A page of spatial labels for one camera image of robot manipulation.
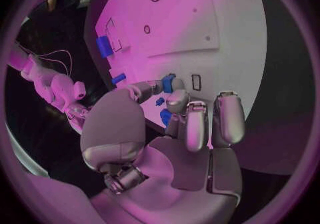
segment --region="pink robot arm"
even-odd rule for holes
[[[18,44],[11,51],[8,64],[20,71],[24,79],[33,82],[36,92],[65,113],[73,129],[81,134],[88,110],[77,101],[86,95],[84,83],[74,83],[69,76],[44,68],[36,56],[26,54]]]

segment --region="blue connector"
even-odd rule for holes
[[[126,76],[125,76],[124,73],[122,73],[122,74],[120,74],[120,75],[112,78],[112,83],[113,83],[114,85],[116,85],[117,83],[119,83],[120,81],[122,81],[122,80],[124,80],[124,79],[126,79]]]
[[[164,125],[167,127],[169,125],[169,121],[171,119],[171,113],[169,110],[167,110],[166,108],[163,109],[161,112],[160,112],[160,117],[161,117],[161,120],[162,120],[162,123],[164,123]]]
[[[165,93],[172,93],[172,80],[175,78],[175,74],[169,74],[162,78],[162,86],[163,86],[163,92]]]
[[[156,106],[161,106],[163,103],[164,103],[164,98],[161,97],[156,101]]]
[[[99,48],[100,54],[103,58],[113,54],[109,39],[107,36],[101,36],[97,38],[97,46]]]

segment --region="small blue part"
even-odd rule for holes
[[[124,79],[126,79],[126,76],[125,76],[124,73],[122,73],[122,74],[120,74],[120,75],[112,78],[112,83],[113,83],[114,85],[116,85],[117,83],[119,83],[120,81],[122,81],[122,80],[124,80]]]
[[[163,103],[164,103],[164,98],[161,97],[156,101],[156,106],[161,106]]]
[[[170,111],[167,110],[166,108],[163,109],[160,112],[160,117],[161,117],[162,123],[164,123],[164,125],[167,127],[169,125],[169,121],[170,121],[170,118],[171,118]]]
[[[175,78],[175,74],[169,74],[162,78],[162,86],[163,86],[163,92],[165,93],[172,93],[172,80]]]
[[[97,38],[97,46],[99,48],[100,54],[103,58],[113,54],[109,39],[107,36],[100,36]]]

